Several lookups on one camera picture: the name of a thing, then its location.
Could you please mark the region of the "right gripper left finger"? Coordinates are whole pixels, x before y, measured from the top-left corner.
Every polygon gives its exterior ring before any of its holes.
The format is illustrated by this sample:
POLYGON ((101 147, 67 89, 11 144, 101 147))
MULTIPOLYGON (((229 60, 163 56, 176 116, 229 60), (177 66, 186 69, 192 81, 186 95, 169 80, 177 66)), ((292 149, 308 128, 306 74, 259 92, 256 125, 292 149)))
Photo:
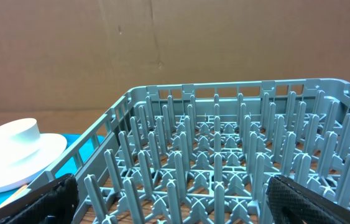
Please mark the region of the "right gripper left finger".
POLYGON ((71 223, 79 204, 78 184, 65 174, 0 208, 0 223, 71 223))

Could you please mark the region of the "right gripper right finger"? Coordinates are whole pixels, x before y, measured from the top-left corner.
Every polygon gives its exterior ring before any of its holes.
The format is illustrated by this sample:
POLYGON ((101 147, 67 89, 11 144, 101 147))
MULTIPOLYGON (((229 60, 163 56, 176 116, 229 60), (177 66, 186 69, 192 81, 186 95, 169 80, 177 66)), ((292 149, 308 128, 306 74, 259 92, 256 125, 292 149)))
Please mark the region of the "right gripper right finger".
POLYGON ((350 210, 286 176, 271 177, 266 195, 274 223, 350 224, 350 210))

